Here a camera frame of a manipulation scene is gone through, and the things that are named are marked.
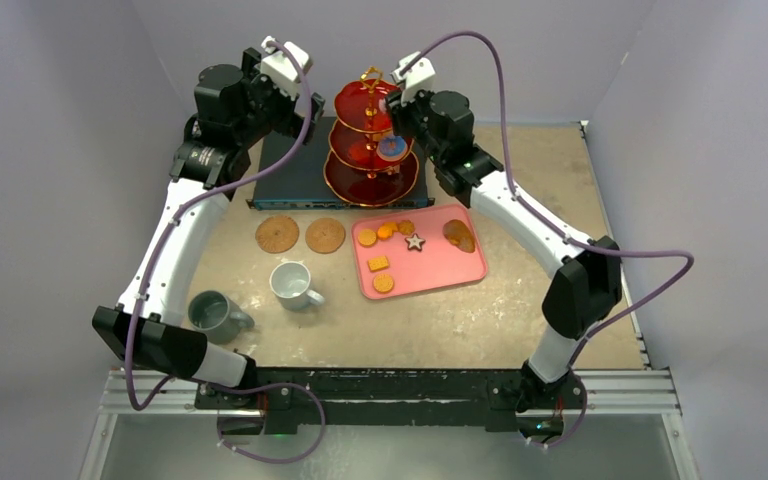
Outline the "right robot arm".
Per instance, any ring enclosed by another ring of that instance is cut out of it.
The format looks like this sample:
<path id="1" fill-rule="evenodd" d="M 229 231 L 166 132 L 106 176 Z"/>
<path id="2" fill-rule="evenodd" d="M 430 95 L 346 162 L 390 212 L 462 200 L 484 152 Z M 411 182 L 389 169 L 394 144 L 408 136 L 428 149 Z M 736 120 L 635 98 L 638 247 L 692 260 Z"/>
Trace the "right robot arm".
<path id="1" fill-rule="evenodd" d="M 563 225 L 529 196 L 500 161 L 479 147 L 468 99 L 453 91 L 419 91 L 402 103 L 401 91 L 384 104 L 396 135 L 414 140 L 434 167 L 441 188 L 464 207 L 500 225 L 550 279 L 541 305 L 547 329 L 523 365 L 521 392 L 544 407 L 561 391 L 584 334 L 622 298 L 618 246 Z"/>

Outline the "round biscuit tray corner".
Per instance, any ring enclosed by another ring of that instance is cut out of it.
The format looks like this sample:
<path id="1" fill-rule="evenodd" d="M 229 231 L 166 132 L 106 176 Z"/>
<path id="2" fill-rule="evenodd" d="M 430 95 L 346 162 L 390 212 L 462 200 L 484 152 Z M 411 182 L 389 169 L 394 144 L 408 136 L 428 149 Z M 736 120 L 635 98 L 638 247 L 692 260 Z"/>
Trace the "round biscuit tray corner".
<path id="1" fill-rule="evenodd" d="M 372 281 L 373 289 L 381 294 L 389 293 L 395 286 L 394 278 L 388 273 L 379 273 Z"/>

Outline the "white iced star cookie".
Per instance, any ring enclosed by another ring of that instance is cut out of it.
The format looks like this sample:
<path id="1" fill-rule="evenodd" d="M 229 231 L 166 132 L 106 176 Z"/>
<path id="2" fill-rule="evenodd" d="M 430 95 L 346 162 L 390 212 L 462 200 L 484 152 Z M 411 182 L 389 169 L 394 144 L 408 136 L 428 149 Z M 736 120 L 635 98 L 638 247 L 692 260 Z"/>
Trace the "white iced star cookie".
<path id="1" fill-rule="evenodd" d="M 406 237 L 405 241 L 407 243 L 407 249 L 409 251 L 417 251 L 417 252 L 421 252 L 423 250 L 423 246 L 426 242 L 426 240 L 420 237 L 417 233 L 413 233 L 412 235 Z"/>

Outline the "square yellow biscuit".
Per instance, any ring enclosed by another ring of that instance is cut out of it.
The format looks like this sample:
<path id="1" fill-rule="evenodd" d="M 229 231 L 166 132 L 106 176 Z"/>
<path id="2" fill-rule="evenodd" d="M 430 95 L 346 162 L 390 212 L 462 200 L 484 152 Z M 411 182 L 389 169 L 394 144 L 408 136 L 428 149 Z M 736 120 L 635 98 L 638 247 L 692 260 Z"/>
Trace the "square yellow biscuit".
<path id="1" fill-rule="evenodd" d="M 390 267 L 389 258 L 386 255 L 376 256 L 367 261 L 370 272 L 379 272 Z"/>

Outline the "red three-tier cake stand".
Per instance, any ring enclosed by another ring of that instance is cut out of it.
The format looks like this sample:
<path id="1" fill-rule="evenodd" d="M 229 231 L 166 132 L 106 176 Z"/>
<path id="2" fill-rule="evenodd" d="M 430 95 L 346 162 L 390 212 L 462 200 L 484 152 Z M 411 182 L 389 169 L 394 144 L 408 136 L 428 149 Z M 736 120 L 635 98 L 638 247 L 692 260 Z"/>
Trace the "red three-tier cake stand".
<path id="1" fill-rule="evenodd" d="M 381 70 L 370 67 L 336 94 L 336 122 L 328 134 L 328 158 L 342 162 L 350 175 L 364 173 L 372 179 L 387 175 L 397 180 L 416 182 L 416 174 L 405 170 L 417 160 L 413 140 L 402 137 L 407 142 L 408 150 L 400 162 L 386 163 L 376 154 L 379 139 L 395 135 L 385 100 L 396 90 L 394 84 L 384 79 Z M 349 181 L 345 187 L 350 194 L 369 194 L 373 208 L 385 208 L 393 201 L 377 189 L 362 187 L 358 180 Z"/>

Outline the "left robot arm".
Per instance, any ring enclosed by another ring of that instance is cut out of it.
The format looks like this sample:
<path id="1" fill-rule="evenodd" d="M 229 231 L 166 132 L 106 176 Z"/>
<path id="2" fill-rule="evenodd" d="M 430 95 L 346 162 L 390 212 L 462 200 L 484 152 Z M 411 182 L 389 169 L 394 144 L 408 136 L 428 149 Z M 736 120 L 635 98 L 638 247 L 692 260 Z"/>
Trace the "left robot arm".
<path id="1" fill-rule="evenodd" d="M 220 384 L 232 408 L 257 399 L 258 382 L 247 357 L 183 328 L 187 293 L 201 254 L 237 188 L 248 182 L 249 150 L 270 133 L 293 139 L 286 164 L 307 143 L 323 99 L 311 91 L 307 52 L 266 38 L 244 51 L 238 65 L 219 64 L 199 74 L 196 112 L 173 156 L 166 202 L 144 258 L 112 307 L 99 307 L 92 326 L 131 374 L 137 367 L 180 379 Z"/>

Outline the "blue frosted donut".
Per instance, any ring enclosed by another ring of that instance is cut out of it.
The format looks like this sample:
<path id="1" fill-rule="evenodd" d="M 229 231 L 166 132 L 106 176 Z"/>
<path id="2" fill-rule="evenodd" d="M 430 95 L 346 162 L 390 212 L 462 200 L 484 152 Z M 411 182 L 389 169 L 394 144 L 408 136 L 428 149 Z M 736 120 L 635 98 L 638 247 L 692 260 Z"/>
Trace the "blue frosted donut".
<path id="1" fill-rule="evenodd" d="M 376 154 L 386 163 L 400 162 L 408 150 L 407 142 L 400 136 L 382 136 L 376 147 Z"/>

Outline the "pink serving tray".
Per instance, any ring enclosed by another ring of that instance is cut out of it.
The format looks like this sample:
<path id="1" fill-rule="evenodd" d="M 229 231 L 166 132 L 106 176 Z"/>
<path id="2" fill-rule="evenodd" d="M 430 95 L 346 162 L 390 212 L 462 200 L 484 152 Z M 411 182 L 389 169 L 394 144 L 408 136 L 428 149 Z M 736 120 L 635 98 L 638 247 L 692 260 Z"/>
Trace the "pink serving tray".
<path id="1" fill-rule="evenodd" d="M 354 222 L 350 235 L 362 294 L 370 300 L 382 300 L 482 280 L 488 272 L 488 266 L 480 243 L 476 242 L 474 253 L 466 253 L 451 245 L 443 236 L 443 225 L 453 219 L 464 221 L 475 238 L 478 237 L 468 211 L 459 204 L 397 211 Z M 406 237 L 399 232 L 388 240 L 378 239 L 370 248 L 357 243 L 357 234 L 361 229 L 377 231 L 384 222 L 398 223 L 403 220 L 412 221 L 415 233 L 426 240 L 421 252 L 409 251 Z M 389 258 L 390 267 L 370 272 L 367 261 L 381 255 Z M 391 292 L 381 294 L 373 289 L 373 278 L 379 273 L 388 273 L 394 278 L 395 286 Z"/>

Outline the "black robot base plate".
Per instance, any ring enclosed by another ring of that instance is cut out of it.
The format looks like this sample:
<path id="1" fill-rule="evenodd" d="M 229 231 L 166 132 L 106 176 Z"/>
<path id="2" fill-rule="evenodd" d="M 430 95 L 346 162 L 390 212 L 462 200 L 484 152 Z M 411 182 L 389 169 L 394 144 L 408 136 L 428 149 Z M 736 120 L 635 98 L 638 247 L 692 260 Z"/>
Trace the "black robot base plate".
<path id="1" fill-rule="evenodd" d="M 268 434 L 301 425 L 482 427 L 488 432 L 537 432 L 550 419 L 585 405 L 572 374 L 548 386 L 523 369 L 384 369 L 261 367 L 256 394 L 200 387 L 195 407 L 220 414 L 250 410 Z"/>

